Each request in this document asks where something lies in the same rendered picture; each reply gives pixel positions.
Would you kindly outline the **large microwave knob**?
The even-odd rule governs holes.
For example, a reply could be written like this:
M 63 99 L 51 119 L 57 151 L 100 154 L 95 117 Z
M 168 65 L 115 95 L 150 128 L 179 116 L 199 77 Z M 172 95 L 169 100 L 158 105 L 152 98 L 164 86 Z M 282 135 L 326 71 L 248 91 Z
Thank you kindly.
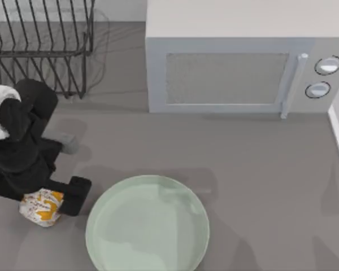
M 321 76 L 331 75 L 339 70 L 339 57 L 330 56 L 319 59 L 314 68 L 315 72 Z

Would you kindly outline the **small microwave knob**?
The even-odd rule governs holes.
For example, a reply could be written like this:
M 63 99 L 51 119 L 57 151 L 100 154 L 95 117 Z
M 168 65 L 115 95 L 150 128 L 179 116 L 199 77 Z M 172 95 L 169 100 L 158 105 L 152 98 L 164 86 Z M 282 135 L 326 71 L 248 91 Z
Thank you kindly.
M 309 85 L 305 89 L 305 95 L 310 99 L 320 99 L 326 96 L 330 92 L 330 90 L 331 90 L 330 84 L 325 81 L 322 81 Z

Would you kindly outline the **pale green round plate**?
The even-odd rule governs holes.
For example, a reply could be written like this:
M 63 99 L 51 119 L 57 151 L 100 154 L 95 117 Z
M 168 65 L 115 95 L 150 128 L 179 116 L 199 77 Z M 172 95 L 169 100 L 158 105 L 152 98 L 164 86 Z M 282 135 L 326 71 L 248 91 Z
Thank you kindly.
M 209 240 L 210 222 L 197 195 L 158 175 L 133 176 L 107 189 L 85 232 L 97 271 L 196 271 Z

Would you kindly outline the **white and yellow burger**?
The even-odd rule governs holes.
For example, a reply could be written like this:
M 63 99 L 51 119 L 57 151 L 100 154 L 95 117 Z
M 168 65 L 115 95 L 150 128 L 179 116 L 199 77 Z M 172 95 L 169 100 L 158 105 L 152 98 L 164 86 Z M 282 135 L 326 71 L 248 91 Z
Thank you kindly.
M 36 225 L 49 228 L 61 217 L 59 209 L 63 202 L 63 193 L 40 189 L 34 193 L 24 195 L 19 204 L 19 212 Z

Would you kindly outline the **pale microwave oven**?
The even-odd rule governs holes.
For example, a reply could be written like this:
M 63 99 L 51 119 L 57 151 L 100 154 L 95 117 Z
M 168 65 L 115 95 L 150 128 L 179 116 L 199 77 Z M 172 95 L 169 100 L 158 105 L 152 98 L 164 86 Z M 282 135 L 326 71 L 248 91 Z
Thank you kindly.
M 288 115 L 327 113 L 339 91 L 339 70 L 314 70 L 319 59 L 339 57 L 339 0 L 148 0 L 145 43 L 148 37 L 308 38 L 314 45 Z M 306 97 L 322 81 L 330 92 Z

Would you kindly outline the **microwave oven door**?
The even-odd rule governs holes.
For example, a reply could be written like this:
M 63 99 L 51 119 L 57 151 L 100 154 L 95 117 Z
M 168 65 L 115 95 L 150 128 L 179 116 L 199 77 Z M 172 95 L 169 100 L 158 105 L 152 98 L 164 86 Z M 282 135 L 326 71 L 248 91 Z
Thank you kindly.
M 152 113 L 280 113 L 308 38 L 148 37 Z

